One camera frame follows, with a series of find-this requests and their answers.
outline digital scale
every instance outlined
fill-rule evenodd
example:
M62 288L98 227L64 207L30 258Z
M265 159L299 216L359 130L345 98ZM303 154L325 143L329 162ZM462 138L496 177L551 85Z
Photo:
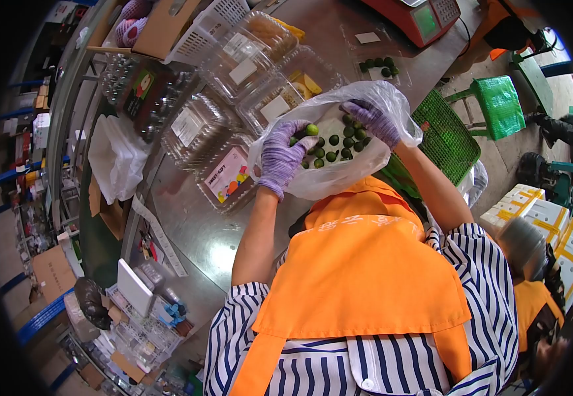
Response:
M460 18L456 0L362 0L393 24L419 48L442 36Z

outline stainless steel table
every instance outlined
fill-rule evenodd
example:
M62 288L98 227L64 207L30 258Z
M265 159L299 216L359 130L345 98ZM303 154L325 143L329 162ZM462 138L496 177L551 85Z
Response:
M271 1L260 3L260 9L264 9L264 4ZM477 2L469 0L459 0L459 4L462 18L469 27L469 33L473 35L480 24L479 6ZM312 46L322 58L332 63L351 81L357 78L348 58L341 24L350 22L368 26L373 22L385 22L367 6L342 0L273 1L266 11L286 23L305 29L305 44ZM395 50L401 53L403 67L412 81L411 85L400 86L399 89L414 109L463 50L467 43L466 31L462 22L458 21L437 42L425 49L417 49L389 22L386 30L397 46ZM196 83L193 89L200 91L201 88ZM147 197L146 206L157 215L166 235L175 245L180 261L190 273L188 278L170 279L169 282L187 303L188 318L196 325L193 333L201 330L200 339L204 341L208 322L222 307L229 290L234 257L253 205L250 203L232 217L222 217L212 209L198 189L194 176L178 170L158 145L153 148L146 164L144 181L137 195ZM278 207L275 222L276 257L288 246L289 226L311 204L287 195ZM140 218L131 212L122 247L122 256L130 259L131 266L143 260L137 253L138 238L134 238L138 227L142 227ZM204 342L188 344L194 344L197 348L193 353L204 353Z

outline gloved hand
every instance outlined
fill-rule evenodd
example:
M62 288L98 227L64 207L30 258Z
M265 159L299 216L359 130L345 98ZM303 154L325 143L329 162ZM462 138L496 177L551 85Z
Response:
M281 123L269 132L262 145L262 175L258 185L273 191L280 202L284 199L284 189L293 180L295 169L302 166L304 154L319 140L317 136L306 136L289 147L291 136L310 123L306 120Z
M353 99L343 102L341 107L352 115L355 121L362 123L368 132L381 139L390 150L394 150L394 147L401 140L394 122L370 103Z

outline striped shirt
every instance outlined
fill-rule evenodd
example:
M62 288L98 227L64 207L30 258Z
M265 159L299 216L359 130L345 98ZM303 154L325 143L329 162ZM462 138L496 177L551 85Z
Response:
M456 269L471 320L464 323L472 373L454 383L429 334L287 340L266 395L495 395L515 368L519 343L511 274L501 249L477 224L463 224L440 246ZM266 284L234 286L211 322L205 395L227 395L254 339L251 325Z

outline orange apron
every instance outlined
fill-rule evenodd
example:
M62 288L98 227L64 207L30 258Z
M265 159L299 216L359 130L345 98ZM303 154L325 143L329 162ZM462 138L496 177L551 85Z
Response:
M231 395L263 395L287 339L431 333L456 381L471 373L471 319L454 267L416 214L369 176L314 204L252 330Z
M545 304L551 309L552 314L559 320L559 327L563 327L564 317L555 300L552 299L551 292L541 281L523 281L517 284L513 291L515 293L515 307L518 310L518 333L520 334L520 352L528 349L528 338L526 332L533 324L539 311Z

